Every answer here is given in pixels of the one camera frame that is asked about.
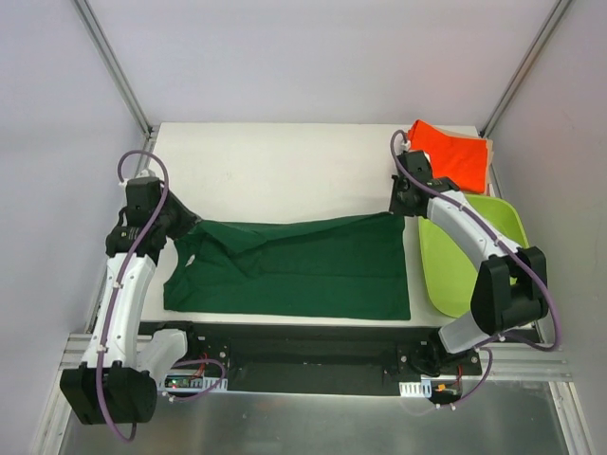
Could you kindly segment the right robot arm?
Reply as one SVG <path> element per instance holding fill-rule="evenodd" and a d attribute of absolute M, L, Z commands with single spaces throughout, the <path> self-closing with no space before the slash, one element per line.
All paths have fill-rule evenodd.
<path fill-rule="evenodd" d="M 441 327 L 439 343 L 427 350 L 429 367 L 449 373 L 459 365 L 461 352 L 552 312 L 546 259 L 538 248 L 524 248 L 501 234 L 449 178 L 434 179 L 423 152 L 394 153 L 393 160 L 397 175 L 391 210 L 440 227 L 477 271 L 468 312 Z"/>

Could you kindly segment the dark green t-shirt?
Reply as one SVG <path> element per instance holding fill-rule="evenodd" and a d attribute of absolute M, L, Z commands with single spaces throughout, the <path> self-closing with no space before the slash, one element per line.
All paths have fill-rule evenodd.
<path fill-rule="evenodd" d="M 405 222 L 389 212 L 293 224 L 205 220 L 175 241 L 163 306 L 180 313 L 408 320 Z"/>

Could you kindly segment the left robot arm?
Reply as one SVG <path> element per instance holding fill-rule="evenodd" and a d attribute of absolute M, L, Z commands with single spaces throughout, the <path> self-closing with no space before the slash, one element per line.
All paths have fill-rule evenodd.
<path fill-rule="evenodd" d="M 193 367 L 201 352 L 189 322 L 162 323 L 144 348 L 137 348 L 160 252 L 200 219 L 157 177 L 128 181 L 125 194 L 126 205 L 105 239 L 106 282 L 95 328 L 79 366 L 63 371 L 60 380 L 73 412 L 89 426 L 149 422 L 168 371 L 174 364 Z"/>

